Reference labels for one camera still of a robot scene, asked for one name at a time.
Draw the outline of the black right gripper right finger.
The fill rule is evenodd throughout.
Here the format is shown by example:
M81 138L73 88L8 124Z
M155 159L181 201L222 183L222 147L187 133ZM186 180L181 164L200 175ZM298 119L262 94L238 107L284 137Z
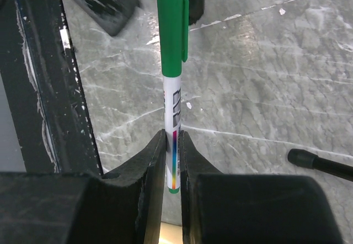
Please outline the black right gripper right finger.
M184 243L342 243L321 186L311 177L224 174L180 135Z

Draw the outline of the green capped whiteboard marker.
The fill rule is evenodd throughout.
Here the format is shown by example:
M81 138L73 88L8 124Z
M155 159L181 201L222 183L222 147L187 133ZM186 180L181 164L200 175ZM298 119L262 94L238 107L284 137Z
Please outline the green capped whiteboard marker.
M167 187L180 189L181 73L188 59L189 0L157 0L164 90Z

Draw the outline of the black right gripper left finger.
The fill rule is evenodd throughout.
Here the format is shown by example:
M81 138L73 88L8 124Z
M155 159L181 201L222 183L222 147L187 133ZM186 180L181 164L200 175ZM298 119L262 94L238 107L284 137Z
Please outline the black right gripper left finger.
M157 243L165 131L119 167L87 173L1 173L2 243Z

